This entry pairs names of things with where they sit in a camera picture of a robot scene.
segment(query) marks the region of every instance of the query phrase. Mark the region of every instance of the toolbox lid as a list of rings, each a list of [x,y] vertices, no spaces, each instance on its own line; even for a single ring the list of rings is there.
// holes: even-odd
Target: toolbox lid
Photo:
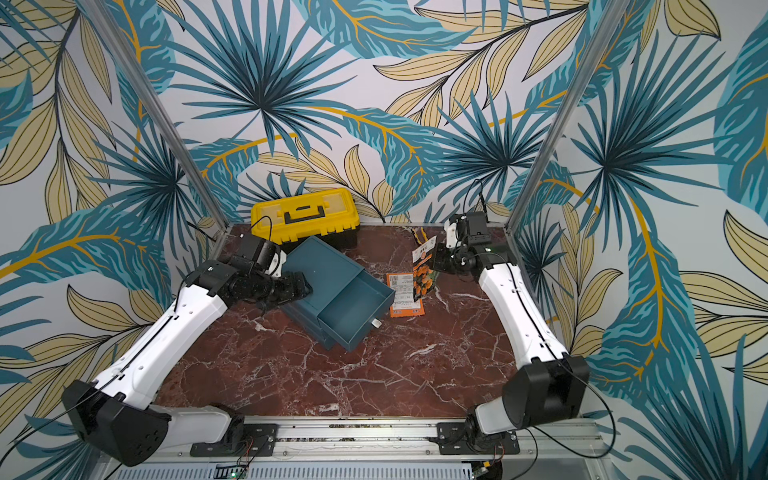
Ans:
[[[261,217],[272,220],[272,241],[296,242],[310,235],[327,235],[360,225],[352,194],[346,188],[333,188],[313,194],[297,195],[253,205],[251,223]],[[270,238],[270,221],[253,225],[251,233]]]

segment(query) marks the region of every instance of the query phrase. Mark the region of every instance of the metal frame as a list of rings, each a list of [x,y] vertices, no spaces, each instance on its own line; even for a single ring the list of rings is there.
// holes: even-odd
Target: metal frame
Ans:
[[[418,419],[409,417],[286,417],[247,416],[246,423],[276,423],[277,441],[272,457],[256,457],[253,463],[269,462],[470,462],[488,460],[487,455],[440,455],[436,443],[426,437],[436,437],[440,422],[463,422],[464,419]],[[547,425],[547,433],[585,455],[604,451],[605,443],[592,419],[573,419]],[[536,456],[531,434],[517,431],[520,453],[515,460]],[[548,458],[580,458],[563,449],[544,435],[536,435],[538,460]],[[161,449],[142,465],[231,463],[231,457],[189,456],[191,445]],[[604,461],[587,460],[592,478],[610,479]],[[103,478],[118,465],[106,455],[94,469],[94,480]]]
[[[157,96],[157,92],[144,73],[144,69],[139,65],[136,56],[131,53],[127,39],[124,35],[121,35],[118,24],[115,23],[114,18],[107,11],[104,3],[104,0],[81,0],[80,7],[91,20],[94,29],[101,38],[101,41],[106,45],[107,50],[112,54],[115,64],[120,67],[122,73],[127,77],[128,83],[136,91],[136,95],[147,110],[147,114],[168,143],[170,151],[173,152],[184,173],[187,174],[190,184],[200,195],[200,200],[208,210],[208,213],[221,230],[226,230],[229,222],[227,222],[221,208],[219,208],[218,202],[216,202],[216,199],[214,199],[208,186],[205,184],[203,176],[192,160],[192,155],[190,155],[189,150],[184,145],[184,140],[182,140],[179,132],[176,130],[174,122],[165,111],[165,107]]]
[[[515,230],[517,230],[528,204],[536,193],[536,188],[541,181],[541,176],[544,175],[549,159],[554,153],[554,147],[563,134],[565,124],[576,110],[581,96],[584,95],[584,90],[587,89],[594,71],[598,68],[603,53],[608,48],[608,44],[620,24],[621,16],[627,11],[628,5],[629,0],[611,0],[600,17],[598,26],[595,27],[594,33],[587,43],[584,55],[581,57],[581,65],[571,79],[571,84],[568,85],[563,102],[554,116],[554,121],[549,128],[547,136],[541,142],[541,148],[539,148],[538,154],[533,161],[528,178],[523,184],[523,189],[518,195],[515,207],[509,214],[506,224],[508,236],[515,234]]]

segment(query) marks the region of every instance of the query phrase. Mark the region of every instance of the vent grille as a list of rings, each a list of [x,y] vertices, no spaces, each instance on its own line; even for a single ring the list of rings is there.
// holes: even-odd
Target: vent grille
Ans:
[[[231,463],[190,465],[150,463],[121,468],[118,480],[213,480],[217,466]],[[469,464],[387,462],[281,462],[251,465],[241,478],[248,480],[471,480]]]

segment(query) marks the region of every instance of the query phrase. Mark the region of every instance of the metal pole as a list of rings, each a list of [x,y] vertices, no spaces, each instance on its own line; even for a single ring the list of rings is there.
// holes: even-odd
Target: metal pole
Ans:
[[[136,95],[144,105],[147,114],[149,114],[154,125],[168,143],[170,151],[176,157],[184,173],[187,174],[190,184],[200,195],[200,199],[208,213],[222,231],[226,230],[228,225],[226,217],[219,208],[216,199],[210,194],[210,190],[208,190],[207,185],[203,181],[203,176],[200,175],[200,171],[192,160],[189,150],[187,150],[184,141],[179,136],[174,122],[165,111],[160,98],[157,96],[157,92],[144,73],[144,69],[136,60],[134,54],[131,53],[127,39],[120,34],[117,22],[115,22],[104,6],[104,0],[81,0],[80,6],[88,18],[92,20],[96,32],[106,44],[107,50],[112,53],[115,63],[122,69],[131,87],[136,91]]]
[[[574,74],[573,79],[571,79],[571,84],[568,86],[563,103],[560,104],[560,108],[555,114],[549,133],[541,143],[538,155],[536,155],[531,170],[528,172],[528,178],[525,180],[523,189],[515,202],[515,208],[512,209],[507,219],[505,229],[508,236],[514,236],[525,214],[525,209],[536,193],[539,182],[541,182],[541,176],[544,175],[547,163],[554,153],[554,147],[563,134],[565,124],[576,110],[584,90],[587,89],[587,85],[592,79],[592,74],[598,68],[603,53],[619,25],[621,16],[627,11],[628,5],[629,0],[610,0],[608,2],[605,12],[603,12],[598,26],[592,34],[592,38],[587,43],[587,49],[582,57],[581,66]]]

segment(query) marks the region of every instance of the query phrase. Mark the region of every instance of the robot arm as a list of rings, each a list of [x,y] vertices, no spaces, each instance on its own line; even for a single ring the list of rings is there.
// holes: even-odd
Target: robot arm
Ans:
[[[78,436],[125,465],[161,447],[223,442],[234,449],[242,424],[215,407],[151,406],[161,383],[198,336],[238,300],[263,310],[311,293],[302,273],[282,274],[286,254],[249,233],[229,263],[209,260],[184,279],[176,301],[93,382],[74,381],[62,394]]]
[[[493,245],[485,215],[452,215],[435,269],[471,273],[493,303],[515,354],[517,372],[502,396],[467,418],[470,438],[572,419],[578,415],[589,366],[570,356],[544,321],[506,244]]]

